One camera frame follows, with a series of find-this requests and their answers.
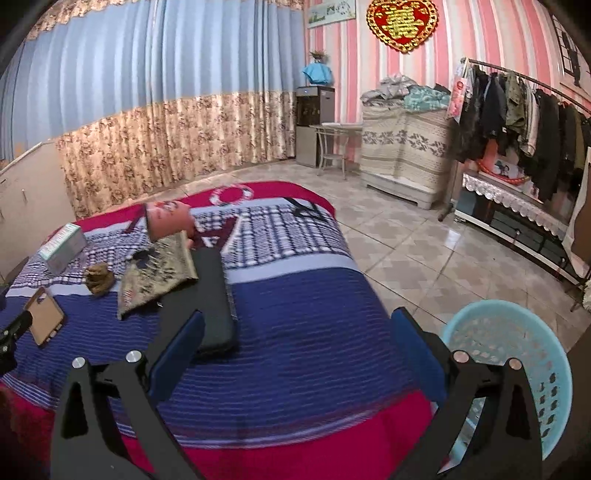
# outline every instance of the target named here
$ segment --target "jacket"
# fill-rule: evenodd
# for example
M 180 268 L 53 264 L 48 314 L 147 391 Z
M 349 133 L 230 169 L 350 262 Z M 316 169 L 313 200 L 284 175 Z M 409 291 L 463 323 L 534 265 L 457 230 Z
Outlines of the jacket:
M 482 158 L 486 148 L 486 139 L 482 135 L 480 114 L 484 101 L 484 91 L 488 84 L 488 75 L 480 68 L 473 67 L 475 81 L 472 87 L 472 97 L 464 104 L 460 123 L 456 127 L 453 151 L 456 160 L 464 163 L 466 160 Z
M 558 100 L 538 89 L 535 93 L 540 105 L 538 140 L 534 158 L 536 171 L 532 181 L 538 187 L 538 199 L 549 200 L 556 191 L 560 169 L 560 121 Z

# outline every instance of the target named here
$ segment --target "white cabinet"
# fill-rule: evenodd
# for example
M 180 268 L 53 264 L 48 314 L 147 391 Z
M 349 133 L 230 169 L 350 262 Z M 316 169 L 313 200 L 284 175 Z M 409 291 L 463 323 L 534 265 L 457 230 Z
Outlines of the white cabinet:
M 40 143 L 0 171 L 0 274 L 37 252 L 76 217 L 53 141 Z

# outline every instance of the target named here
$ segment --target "lace table cover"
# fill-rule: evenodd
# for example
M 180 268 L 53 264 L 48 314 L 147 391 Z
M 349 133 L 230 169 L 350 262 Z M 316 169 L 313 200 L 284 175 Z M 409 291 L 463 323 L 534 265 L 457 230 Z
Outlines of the lace table cover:
M 526 195 L 469 173 L 464 173 L 462 186 L 469 192 L 484 195 L 485 198 L 510 208 L 545 230 L 552 232 L 561 240 L 564 239 L 568 225 L 546 212 L 540 205 L 533 203 L 533 200 Z

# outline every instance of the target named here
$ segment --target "metal chair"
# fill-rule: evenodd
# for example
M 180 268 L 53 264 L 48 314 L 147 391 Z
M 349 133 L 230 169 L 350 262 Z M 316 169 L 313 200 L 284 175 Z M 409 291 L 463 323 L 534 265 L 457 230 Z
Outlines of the metal chair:
M 316 128 L 316 132 L 318 133 L 318 140 L 320 143 L 320 165 L 318 167 L 317 175 L 320 175 L 324 171 L 326 160 L 330 160 L 331 163 L 340 161 L 343 167 L 343 179 L 346 180 L 347 174 L 345 170 L 345 155 L 339 153 L 329 153 L 329 151 L 332 151 L 335 138 L 339 137 L 345 137 L 344 148 L 346 148 L 347 142 L 349 141 L 348 134 L 346 132 L 340 132 L 332 128 Z

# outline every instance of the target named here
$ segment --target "metal rod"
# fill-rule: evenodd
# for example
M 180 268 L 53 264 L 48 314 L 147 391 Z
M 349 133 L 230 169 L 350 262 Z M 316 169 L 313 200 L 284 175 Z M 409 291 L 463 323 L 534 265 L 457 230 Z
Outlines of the metal rod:
M 571 102 L 572 104 L 578 106 L 579 108 L 585 110 L 589 115 L 591 115 L 591 110 L 589 110 L 587 107 L 581 105 L 580 103 L 578 103 L 576 100 L 573 100 L 571 97 L 569 97 L 568 95 L 563 94 L 560 90 L 557 90 L 553 87 L 551 87 L 550 85 L 541 82 L 539 80 L 536 80 L 535 78 L 529 77 L 527 75 L 523 75 L 522 73 L 516 72 L 515 70 L 511 70 L 511 69 L 506 69 L 504 67 L 500 67 L 498 65 L 493 65 L 492 63 L 487 63 L 485 61 L 480 61 L 480 60 L 474 60 L 474 59 L 468 59 L 468 61 L 470 63 L 474 63 L 476 65 L 482 65 L 484 67 L 490 67 L 491 69 L 495 69 L 495 70 L 500 70 L 502 72 L 513 72 L 515 73 L 518 77 L 523 78 L 524 80 L 529 80 L 530 82 L 536 83 L 537 85 L 540 85 L 548 90 L 550 90 L 551 92 L 554 92 L 556 95 L 560 95 L 562 98 L 567 99 L 569 102 Z

